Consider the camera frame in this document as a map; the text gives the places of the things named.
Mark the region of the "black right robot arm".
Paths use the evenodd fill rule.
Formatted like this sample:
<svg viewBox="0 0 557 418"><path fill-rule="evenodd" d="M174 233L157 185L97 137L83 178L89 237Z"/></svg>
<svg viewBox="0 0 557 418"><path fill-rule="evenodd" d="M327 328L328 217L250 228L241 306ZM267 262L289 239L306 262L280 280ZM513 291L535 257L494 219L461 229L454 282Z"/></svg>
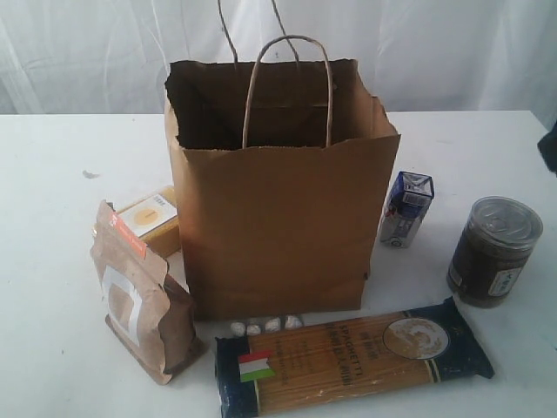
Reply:
<svg viewBox="0 0 557 418"><path fill-rule="evenodd" d="M547 169L557 175L557 129L556 126L546 133L537 143L538 151Z"/></svg>

